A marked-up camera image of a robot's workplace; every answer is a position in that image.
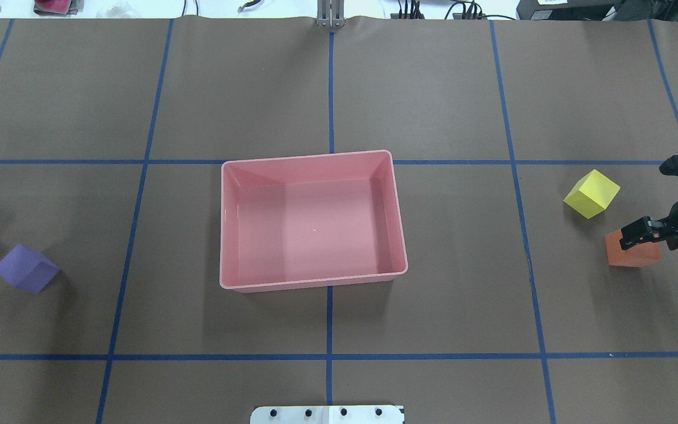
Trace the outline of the orange foam block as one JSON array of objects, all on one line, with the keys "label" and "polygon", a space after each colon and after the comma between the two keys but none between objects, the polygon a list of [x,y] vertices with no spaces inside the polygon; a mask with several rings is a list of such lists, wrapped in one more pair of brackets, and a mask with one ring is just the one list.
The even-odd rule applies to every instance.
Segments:
[{"label": "orange foam block", "polygon": [[643,243],[633,246],[628,250],[622,250],[620,229],[606,234],[606,261],[609,266],[643,268],[656,264],[662,260],[661,248],[656,243]]}]

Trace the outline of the pink plastic bin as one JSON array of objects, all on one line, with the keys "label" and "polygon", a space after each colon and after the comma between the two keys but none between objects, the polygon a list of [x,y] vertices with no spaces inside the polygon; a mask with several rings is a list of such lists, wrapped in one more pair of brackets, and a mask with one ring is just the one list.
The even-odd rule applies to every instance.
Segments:
[{"label": "pink plastic bin", "polygon": [[387,150],[222,164],[224,289],[260,293],[385,282],[408,267]]}]

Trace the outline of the yellow foam block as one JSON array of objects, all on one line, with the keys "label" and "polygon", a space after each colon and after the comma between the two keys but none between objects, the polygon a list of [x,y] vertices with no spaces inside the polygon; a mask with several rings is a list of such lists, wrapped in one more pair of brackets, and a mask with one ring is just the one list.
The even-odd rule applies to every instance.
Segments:
[{"label": "yellow foam block", "polygon": [[608,209],[619,191],[618,184],[592,169],[571,188],[563,203],[589,220]]}]

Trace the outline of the black power adapter box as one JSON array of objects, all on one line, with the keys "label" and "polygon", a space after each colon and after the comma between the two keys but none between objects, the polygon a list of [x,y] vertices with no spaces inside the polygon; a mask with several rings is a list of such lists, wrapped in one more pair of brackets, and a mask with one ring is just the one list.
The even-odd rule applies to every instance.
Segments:
[{"label": "black power adapter box", "polygon": [[521,21],[602,21],[613,13],[616,1],[519,1]]}]

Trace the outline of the purple foam block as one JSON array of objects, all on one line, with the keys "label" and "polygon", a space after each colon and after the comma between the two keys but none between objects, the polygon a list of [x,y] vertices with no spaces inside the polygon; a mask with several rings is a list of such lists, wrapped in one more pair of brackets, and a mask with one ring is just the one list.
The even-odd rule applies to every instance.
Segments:
[{"label": "purple foam block", "polygon": [[59,266],[43,252],[17,244],[0,261],[0,276],[13,287],[29,293],[40,293],[60,272]]}]

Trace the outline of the grey pink cloth pouch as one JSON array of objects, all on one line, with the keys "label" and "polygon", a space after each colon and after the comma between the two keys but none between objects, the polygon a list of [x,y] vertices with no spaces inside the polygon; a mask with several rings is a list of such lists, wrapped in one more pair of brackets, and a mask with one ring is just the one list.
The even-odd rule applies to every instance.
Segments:
[{"label": "grey pink cloth pouch", "polygon": [[68,16],[77,14],[83,6],[80,0],[36,0],[33,11],[40,16]]}]

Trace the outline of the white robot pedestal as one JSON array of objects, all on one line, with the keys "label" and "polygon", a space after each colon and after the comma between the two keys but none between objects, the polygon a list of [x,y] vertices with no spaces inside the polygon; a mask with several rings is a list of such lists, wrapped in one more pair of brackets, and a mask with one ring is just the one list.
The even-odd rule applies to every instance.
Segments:
[{"label": "white robot pedestal", "polygon": [[396,405],[313,405],[257,407],[250,423],[404,423]]}]

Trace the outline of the aluminium frame post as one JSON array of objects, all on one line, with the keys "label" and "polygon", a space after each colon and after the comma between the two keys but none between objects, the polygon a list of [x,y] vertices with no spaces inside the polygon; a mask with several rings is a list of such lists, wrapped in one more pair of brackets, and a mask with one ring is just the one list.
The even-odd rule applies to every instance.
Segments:
[{"label": "aluminium frame post", "polygon": [[337,29],[344,27],[344,0],[317,0],[317,27]]}]

